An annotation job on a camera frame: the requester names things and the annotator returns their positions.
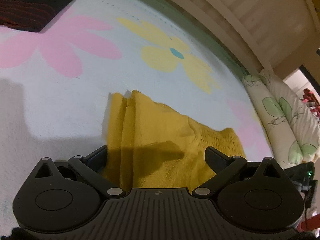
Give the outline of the mustard yellow knit garment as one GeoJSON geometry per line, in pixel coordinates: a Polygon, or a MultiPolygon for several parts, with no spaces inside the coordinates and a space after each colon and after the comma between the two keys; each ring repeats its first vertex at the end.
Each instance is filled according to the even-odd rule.
{"type": "Polygon", "coordinates": [[[192,191],[214,176],[204,153],[212,146],[231,157],[245,156],[233,129],[213,130],[139,91],[112,95],[103,177],[132,188],[192,191]]]}

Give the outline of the floral white pillow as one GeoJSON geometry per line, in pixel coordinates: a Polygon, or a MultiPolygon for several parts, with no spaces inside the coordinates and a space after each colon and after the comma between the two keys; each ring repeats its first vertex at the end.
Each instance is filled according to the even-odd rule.
{"type": "Polygon", "coordinates": [[[262,70],[242,83],[266,131],[275,160],[289,168],[319,159],[319,123],[298,95],[275,74],[262,70]]]}

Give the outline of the floral bed sheet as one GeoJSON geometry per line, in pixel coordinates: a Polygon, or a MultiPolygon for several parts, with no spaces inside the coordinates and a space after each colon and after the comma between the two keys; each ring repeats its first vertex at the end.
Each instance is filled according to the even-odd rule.
{"type": "Polygon", "coordinates": [[[75,0],[42,33],[1,28],[1,234],[42,157],[106,144],[110,99],[138,90],[211,127],[251,161],[272,154],[242,85],[246,70],[163,0],[75,0]]]}

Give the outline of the wooden headboard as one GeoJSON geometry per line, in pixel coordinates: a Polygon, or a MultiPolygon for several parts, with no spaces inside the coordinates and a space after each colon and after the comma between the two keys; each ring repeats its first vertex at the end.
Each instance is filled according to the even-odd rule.
{"type": "Polygon", "coordinates": [[[252,73],[286,77],[316,56],[319,0],[166,0],[204,26],[252,73]]]}

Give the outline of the dark folded garment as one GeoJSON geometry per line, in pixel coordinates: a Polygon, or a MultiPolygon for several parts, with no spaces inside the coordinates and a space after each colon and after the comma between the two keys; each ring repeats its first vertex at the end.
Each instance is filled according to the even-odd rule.
{"type": "Polygon", "coordinates": [[[39,33],[73,0],[1,0],[1,25],[39,33]]]}

